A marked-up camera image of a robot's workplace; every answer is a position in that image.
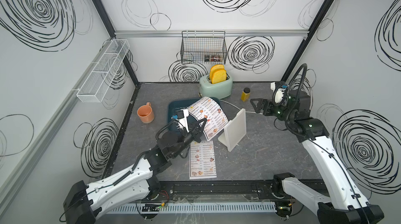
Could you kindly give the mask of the new menu sheet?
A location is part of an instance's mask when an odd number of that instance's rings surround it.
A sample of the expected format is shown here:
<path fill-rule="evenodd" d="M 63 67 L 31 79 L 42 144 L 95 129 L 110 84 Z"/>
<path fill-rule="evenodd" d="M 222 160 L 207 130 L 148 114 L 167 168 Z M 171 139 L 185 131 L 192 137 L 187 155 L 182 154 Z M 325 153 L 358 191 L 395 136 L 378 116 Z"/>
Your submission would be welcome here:
<path fill-rule="evenodd" d="M 189 114 L 197 121 L 206 119 L 204 127 L 205 140 L 210 141 L 220 133 L 229 122 L 221 106 L 210 97 L 202 97 L 191 104 L 188 108 Z"/>

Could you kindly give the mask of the white acrylic menu holder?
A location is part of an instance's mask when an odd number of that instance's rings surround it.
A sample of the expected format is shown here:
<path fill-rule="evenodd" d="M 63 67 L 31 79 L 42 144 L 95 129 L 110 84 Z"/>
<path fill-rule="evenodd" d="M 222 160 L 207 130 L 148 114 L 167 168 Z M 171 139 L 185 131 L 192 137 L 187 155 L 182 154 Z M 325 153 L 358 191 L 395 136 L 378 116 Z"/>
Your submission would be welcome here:
<path fill-rule="evenodd" d="M 223 133 L 218 137 L 218 141 L 227 147 L 228 152 L 232 152 L 245 136 L 246 110 L 241 109 L 234 119 L 223 128 Z"/>

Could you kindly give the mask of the old menu sheet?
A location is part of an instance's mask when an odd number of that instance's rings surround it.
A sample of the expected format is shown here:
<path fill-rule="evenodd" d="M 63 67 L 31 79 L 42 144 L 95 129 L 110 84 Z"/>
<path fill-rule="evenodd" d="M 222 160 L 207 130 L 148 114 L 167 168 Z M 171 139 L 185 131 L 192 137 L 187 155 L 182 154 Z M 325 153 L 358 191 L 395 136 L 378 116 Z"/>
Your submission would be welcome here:
<path fill-rule="evenodd" d="M 217 178 L 213 141 L 192 142 L 190 148 L 190 180 Z"/>

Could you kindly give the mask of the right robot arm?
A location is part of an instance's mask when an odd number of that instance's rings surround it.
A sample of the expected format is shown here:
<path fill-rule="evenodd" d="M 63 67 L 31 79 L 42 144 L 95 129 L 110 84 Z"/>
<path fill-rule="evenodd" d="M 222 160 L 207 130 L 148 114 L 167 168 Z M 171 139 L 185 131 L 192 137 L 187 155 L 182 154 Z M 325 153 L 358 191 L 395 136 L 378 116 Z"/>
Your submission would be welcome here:
<path fill-rule="evenodd" d="M 275 99 L 251 99 L 255 113 L 283 121 L 312 157 L 328 190 L 328 196 L 302 183 L 291 173 L 274 175 L 273 195 L 295 198 L 312 211 L 321 224 L 377 224 L 384 218 L 380 206 L 372 205 L 353 182 L 334 149 L 324 124 L 310 117 L 309 96 L 295 91 Z"/>

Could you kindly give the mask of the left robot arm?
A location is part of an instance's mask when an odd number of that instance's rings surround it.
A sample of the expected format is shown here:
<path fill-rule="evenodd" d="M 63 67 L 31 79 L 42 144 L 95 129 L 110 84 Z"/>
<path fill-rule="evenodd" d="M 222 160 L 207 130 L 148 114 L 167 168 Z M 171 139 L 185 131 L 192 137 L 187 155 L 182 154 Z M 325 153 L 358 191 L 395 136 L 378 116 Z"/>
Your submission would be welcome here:
<path fill-rule="evenodd" d="M 176 124 L 179 131 L 169 131 Z M 160 192 L 157 175 L 171 165 L 171 159 L 181 156 L 192 142 L 201 142 L 207 119 L 185 127 L 180 120 L 171 120 L 155 136 L 156 146 L 140 153 L 134 164 L 99 181 L 72 185 L 59 221 L 66 224 L 93 224 L 109 211 L 124 204 L 153 199 Z"/>

